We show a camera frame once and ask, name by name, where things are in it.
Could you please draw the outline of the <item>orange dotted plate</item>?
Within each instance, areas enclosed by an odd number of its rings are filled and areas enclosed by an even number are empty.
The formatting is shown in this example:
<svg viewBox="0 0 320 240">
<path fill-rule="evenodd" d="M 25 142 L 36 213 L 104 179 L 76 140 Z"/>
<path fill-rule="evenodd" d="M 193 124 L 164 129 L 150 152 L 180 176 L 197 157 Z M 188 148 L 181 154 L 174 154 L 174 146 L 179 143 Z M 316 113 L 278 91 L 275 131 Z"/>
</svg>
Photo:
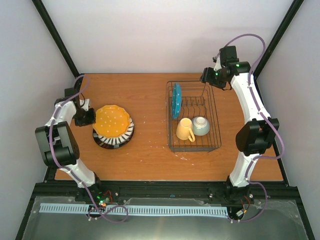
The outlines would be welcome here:
<svg viewBox="0 0 320 240">
<path fill-rule="evenodd" d="M 95 112 L 95 132 L 106 138 L 116 138 L 124 134 L 131 124 L 130 115 L 118 105 L 105 105 Z"/>
</svg>

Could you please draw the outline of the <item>teal dotted plate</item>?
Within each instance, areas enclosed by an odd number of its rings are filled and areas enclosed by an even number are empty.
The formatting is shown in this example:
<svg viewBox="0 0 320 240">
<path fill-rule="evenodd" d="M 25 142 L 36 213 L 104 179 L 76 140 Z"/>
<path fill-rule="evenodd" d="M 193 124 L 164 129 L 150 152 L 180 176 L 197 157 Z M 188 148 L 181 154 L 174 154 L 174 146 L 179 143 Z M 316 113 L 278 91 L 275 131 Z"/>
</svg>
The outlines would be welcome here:
<svg viewBox="0 0 320 240">
<path fill-rule="evenodd" d="M 176 82 L 172 90 L 172 102 L 171 102 L 172 119 L 177 119 L 179 117 L 181 112 L 181 104 L 182 104 L 182 89 L 181 89 L 181 85 L 178 82 Z"/>
</svg>

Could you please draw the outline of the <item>dark wire dish rack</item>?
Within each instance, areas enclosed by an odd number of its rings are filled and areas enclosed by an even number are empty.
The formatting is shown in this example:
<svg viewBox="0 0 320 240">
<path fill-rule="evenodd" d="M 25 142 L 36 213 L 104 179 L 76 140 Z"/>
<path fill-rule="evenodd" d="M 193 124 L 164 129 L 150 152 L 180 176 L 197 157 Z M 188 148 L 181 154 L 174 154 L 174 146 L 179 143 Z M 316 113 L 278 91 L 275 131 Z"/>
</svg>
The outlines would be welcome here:
<svg viewBox="0 0 320 240">
<path fill-rule="evenodd" d="M 181 89 L 180 112 L 173 114 L 174 88 Z M 192 120 L 204 117 L 210 129 L 203 136 L 195 136 L 195 141 L 181 140 L 176 136 L 178 123 L 183 118 Z M 166 126 L 168 147 L 172 152 L 211 152 L 221 144 L 221 133 L 213 87 L 198 80 L 172 80 L 166 83 Z"/>
</svg>

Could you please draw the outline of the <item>pale green ceramic bowl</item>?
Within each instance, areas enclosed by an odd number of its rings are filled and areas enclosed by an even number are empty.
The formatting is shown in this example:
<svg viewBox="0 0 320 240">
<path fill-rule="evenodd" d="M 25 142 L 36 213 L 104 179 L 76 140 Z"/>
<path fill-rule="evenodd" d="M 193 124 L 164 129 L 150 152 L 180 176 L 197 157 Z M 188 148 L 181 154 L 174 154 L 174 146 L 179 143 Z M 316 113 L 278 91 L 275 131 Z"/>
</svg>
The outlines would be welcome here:
<svg viewBox="0 0 320 240">
<path fill-rule="evenodd" d="M 196 116 L 192 119 L 192 131 L 196 136 L 204 136 L 210 131 L 210 123 L 203 116 Z"/>
</svg>

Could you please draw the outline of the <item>yellow ceramic mug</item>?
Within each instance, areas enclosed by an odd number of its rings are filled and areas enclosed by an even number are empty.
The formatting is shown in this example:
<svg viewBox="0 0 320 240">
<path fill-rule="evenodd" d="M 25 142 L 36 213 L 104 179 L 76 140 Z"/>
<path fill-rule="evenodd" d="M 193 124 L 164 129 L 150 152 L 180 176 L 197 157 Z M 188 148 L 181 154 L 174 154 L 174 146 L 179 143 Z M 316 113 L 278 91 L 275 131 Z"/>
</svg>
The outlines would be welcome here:
<svg viewBox="0 0 320 240">
<path fill-rule="evenodd" d="M 194 142 L 196 140 L 193 133 L 193 123 L 189 118 L 182 118 L 176 128 L 176 136 L 183 141 L 189 140 Z"/>
</svg>

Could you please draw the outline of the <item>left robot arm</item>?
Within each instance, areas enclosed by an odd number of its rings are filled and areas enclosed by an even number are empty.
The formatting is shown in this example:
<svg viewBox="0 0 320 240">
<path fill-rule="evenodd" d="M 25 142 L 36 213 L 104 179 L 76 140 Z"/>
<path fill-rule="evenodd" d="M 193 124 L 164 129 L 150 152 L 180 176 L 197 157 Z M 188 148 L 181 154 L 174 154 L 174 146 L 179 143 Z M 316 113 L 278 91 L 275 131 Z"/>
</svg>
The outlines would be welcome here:
<svg viewBox="0 0 320 240">
<path fill-rule="evenodd" d="M 96 122 L 90 101 L 80 100 L 80 94 L 76 88 L 66 88 L 64 97 L 55 101 L 50 120 L 36 128 L 35 136 L 44 164 L 67 173 L 79 188 L 87 188 L 86 195 L 96 202 L 103 198 L 104 188 L 98 176 L 80 159 L 80 149 L 70 128 L 72 121 L 78 127 Z"/>
</svg>

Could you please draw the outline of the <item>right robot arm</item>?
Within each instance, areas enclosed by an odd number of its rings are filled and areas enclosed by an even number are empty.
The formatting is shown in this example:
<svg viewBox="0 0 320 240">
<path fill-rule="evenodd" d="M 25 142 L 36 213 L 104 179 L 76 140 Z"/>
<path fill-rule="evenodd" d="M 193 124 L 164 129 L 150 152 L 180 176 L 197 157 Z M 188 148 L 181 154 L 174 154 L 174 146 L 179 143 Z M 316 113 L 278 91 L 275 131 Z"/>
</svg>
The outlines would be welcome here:
<svg viewBox="0 0 320 240">
<path fill-rule="evenodd" d="M 200 81 L 221 90 L 236 93 L 243 116 L 244 126 L 236 134 L 238 156 L 233 171 L 227 177 L 223 197 L 234 203 L 249 196 L 250 178 L 258 159 L 269 149 L 280 123 L 271 118 L 259 97 L 251 66 L 240 61 L 235 46 L 225 46 L 213 59 L 215 66 L 206 67 Z"/>
</svg>

